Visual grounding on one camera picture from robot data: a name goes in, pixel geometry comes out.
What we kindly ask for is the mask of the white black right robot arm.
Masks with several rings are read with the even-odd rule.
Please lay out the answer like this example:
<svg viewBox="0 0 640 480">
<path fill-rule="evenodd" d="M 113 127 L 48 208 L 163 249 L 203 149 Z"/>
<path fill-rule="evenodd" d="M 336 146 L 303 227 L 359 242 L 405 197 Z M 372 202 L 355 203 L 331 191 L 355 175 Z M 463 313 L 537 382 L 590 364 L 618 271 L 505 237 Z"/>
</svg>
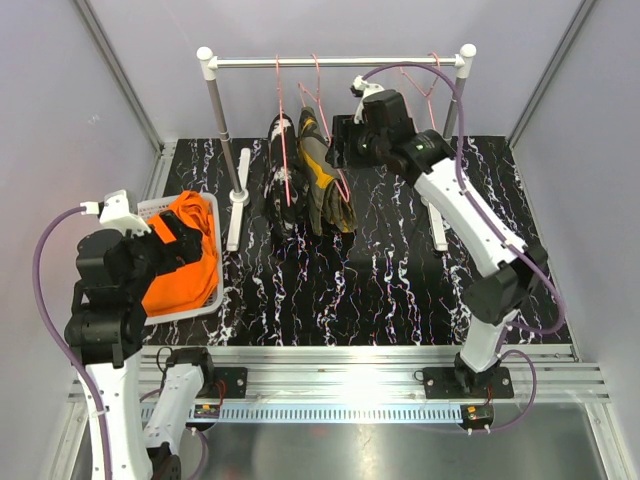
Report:
<svg viewBox="0 0 640 480">
<path fill-rule="evenodd" d="M 507 325 L 536 288 L 534 271 L 545 266 L 547 252 L 528 246 L 478 197 L 437 131 L 415 129 L 399 92 L 374 85 L 357 97 L 354 114 L 334 119 L 334 153 L 348 164 L 384 165 L 401 176 L 439 211 L 480 274 L 462 294 L 471 321 L 452 372 L 456 389 L 476 396 L 500 365 Z"/>
</svg>

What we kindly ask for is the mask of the black white splatter trousers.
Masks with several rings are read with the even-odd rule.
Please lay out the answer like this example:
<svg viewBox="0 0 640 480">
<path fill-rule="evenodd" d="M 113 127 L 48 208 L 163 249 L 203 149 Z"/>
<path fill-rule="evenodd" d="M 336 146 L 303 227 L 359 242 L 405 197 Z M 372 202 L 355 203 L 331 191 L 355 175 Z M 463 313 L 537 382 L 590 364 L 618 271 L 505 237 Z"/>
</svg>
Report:
<svg viewBox="0 0 640 480">
<path fill-rule="evenodd" d="M 268 133 L 264 211 L 275 235 L 291 237 L 308 214 L 309 181 L 298 154 L 294 123 L 277 115 Z"/>
</svg>

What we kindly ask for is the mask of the orange trousers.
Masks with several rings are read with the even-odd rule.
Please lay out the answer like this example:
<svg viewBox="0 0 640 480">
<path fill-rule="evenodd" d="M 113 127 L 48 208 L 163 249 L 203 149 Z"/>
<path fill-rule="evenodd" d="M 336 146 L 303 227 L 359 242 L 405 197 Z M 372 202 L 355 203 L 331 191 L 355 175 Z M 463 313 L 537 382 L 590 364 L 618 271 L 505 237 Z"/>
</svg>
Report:
<svg viewBox="0 0 640 480">
<path fill-rule="evenodd" d="M 142 301 L 153 319 L 179 318 L 208 306 L 222 285 L 218 210 L 204 193 L 186 190 L 140 206 L 141 215 L 168 248 Z"/>
</svg>

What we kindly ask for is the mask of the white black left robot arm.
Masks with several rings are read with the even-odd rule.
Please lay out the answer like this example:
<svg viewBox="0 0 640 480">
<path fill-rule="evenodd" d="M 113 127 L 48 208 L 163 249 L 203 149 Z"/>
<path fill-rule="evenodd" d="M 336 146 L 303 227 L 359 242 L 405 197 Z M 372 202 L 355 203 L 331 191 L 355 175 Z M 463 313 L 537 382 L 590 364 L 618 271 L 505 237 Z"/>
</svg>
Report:
<svg viewBox="0 0 640 480">
<path fill-rule="evenodd" d="M 179 479 L 180 443 L 197 397 L 213 392 L 217 374 L 203 347 L 171 352 L 160 397 L 147 424 L 141 422 L 139 371 L 147 313 L 142 301 L 152 282 L 202 257 L 202 234 L 165 210 L 155 228 L 96 231 L 78 246 L 71 318 L 64 338 L 84 369 L 83 390 L 93 418 L 92 455 L 104 468 L 96 479 Z"/>
</svg>

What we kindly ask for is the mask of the pink wire hanger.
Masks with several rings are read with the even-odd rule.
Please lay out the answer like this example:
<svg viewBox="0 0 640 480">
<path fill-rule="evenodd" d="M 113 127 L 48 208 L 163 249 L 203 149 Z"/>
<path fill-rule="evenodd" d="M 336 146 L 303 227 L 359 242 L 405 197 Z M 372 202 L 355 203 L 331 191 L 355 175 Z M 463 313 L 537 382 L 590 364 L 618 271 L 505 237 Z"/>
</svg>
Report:
<svg viewBox="0 0 640 480">
<path fill-rule="evenodd" d="M 328 124 L 326 120 L 326 116 L 324 114 L 322 98 L 321 98 L 321 73 L 320 73 L 320 65 L 318 57 L 315 53 L 311 54 L 311 58 L 314 61 L 315 70 L 316 70 L 316 90 L 315 93 L 312 93 L 302 82 L 298 83 L 299 96 L 302 101 L 304 107 L 307 106 L 305 98 L 308 97 L 311 101 L 316 104 L 318 113 L 320 115 L 321 120 L 321 130 L 322 136 L 325 139 L 328 146 L 331 146 L 331 138 L 328 129 Z M 341 169 L 336 167 L 336 171 L 339 175 L 337 182 L 338 192 L 344 202 L 349 202 L 351 200 L 351 191 L 349 185 L 347 183 L 346 177 Z"/>
<path fill-rule="evenodd" d="M 277 81 L 277 93 L 278 93 L 278 112 L 279 112 L 279 127 L 280 127 L 280 138 L 281 138 L 281 149 L 282 149 L 282 157 L 283 157 L 283 169 L 284 169 L 284 185 L 285 185 L 285 196 L 286 196 L 286 205 L 287 207 L 291 206 L 291 191 L 290 191 L 290 181 L 289 181 L 289 168 L 288 168 L 288 157 L 287 157 L 287 147 L 286 147 L 286 125 L 284 122 L 284 108 L 283 108 L 283 92 L 282 92 L 282 83 L 281 83 L 281 73 L 280 73 L 280 57 L 276 55 L 275 57 L 275 70 L 276 70 L 276 81 Z"/>
<path fill-rule="evenodd" d="M 403 67 L 400 68 L 400 74 L 424 98 L 424 101 L 425 101 L 426 106 L 427 106 L 427 112 L 429 114 L 430 126 L 433 129 L 436 129 L 437 128 L 437 124 L 436 124 L 436 118 L 435 118 L 435 115 L 434 115 L 433 96 L 434 96 L 434 91 L 435 91 L 435 89 L 436 89 L 436 87 L 438 85 L 438 82 L 441 79 L 441 77 L 439 75 L 435 75 L 435 77 L 434 77 L 433 81 L 431 82 L 431 84 L 428 87 L 423 88 L 418 84 L 418 82 L 416 80 L 413 79 L 413 77 Z"/>
</svg>

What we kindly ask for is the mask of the camouflage yellow olive trousers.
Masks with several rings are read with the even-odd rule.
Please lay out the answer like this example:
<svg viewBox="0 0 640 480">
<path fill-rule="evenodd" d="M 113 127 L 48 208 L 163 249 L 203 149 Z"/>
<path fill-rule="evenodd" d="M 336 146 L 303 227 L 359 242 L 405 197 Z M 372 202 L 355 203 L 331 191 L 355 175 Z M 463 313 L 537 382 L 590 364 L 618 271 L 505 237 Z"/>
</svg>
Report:
<svg viewBox="0 0 640 480">
<path fill-rule="evenodd" d="M 313 233 L 321 236 L 324 223 L 342 233 L 353 233 L 357 228 L 353 197 L 344 173 L 326 160 L 329 145 L 310 106 L 300 111 L 298 153 L 309 182 L 309 216 Z"/>
</svg>

